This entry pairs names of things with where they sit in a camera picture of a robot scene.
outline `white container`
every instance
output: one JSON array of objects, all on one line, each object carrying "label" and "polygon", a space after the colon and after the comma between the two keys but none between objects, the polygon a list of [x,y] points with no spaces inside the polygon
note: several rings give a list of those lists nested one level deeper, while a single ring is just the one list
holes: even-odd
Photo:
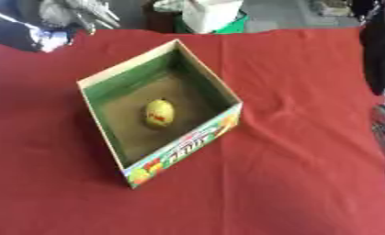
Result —
[{"label": "white container", "polygon": [[243,0],[185,0],[182,18],[196,33],[224,28],[238,15]]}]

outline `fruit image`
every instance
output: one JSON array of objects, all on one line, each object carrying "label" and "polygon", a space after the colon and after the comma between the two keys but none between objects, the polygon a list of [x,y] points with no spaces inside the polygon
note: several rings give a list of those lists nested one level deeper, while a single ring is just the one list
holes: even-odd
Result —
[{"label": "fruit image", "polygon": [[164,165],[161,163],[160,159],[155,159],[152,162],[146,163],[143,168],[148,171],[148,173],[157,174],[164,169]]},{"label": "fruit image", "polygon": [[142,184],[143,182],[147,181],[149,179],[149,173],[142,168],[134,169],[129,176],[129,181],[133,182],[134,184]]},{"label": "fruit image", "polygon": [[146,106],[145,116],[151,128],[165,128],[174,121],[175,109],[168,101],[157,99]]},{"label": "fruit image", "polygon": [[226,131],[238,125],[239,116],[237,114],[229,115],[221,121],[220,129],[215,132],[215,138],[223,135]]}]

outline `yellow ball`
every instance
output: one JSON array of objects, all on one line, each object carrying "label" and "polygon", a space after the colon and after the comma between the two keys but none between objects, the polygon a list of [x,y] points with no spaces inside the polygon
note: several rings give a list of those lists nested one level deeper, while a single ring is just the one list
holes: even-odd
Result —
[{"label": "yellow ball", "polygon": [[174,121],[175,109],[163,99],[152,101],[146,106],[146,123],[153,128],[166,128]]}]

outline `open box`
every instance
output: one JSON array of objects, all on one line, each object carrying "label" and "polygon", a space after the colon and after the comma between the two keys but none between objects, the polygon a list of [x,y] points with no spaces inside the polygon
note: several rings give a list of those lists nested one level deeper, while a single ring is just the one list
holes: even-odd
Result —
[{"label": "open box", "polygon": [[[242,101],[180,40],[78,82],[86,104],[131,187],[238,124]],[[143,109],[165,98],[172,125],[150,129]]]}]

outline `table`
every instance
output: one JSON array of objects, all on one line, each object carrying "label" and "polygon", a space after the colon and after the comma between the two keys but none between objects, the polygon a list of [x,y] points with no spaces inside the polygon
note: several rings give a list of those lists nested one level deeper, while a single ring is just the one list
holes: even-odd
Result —
[{"label": "table", "polygon": [[[379,100],[357,35],[100,30],[50,54],[0,45],[0,234],[385,235]],[[174,38],[242,98],[242,123],[132,191],[75,82]]]}]

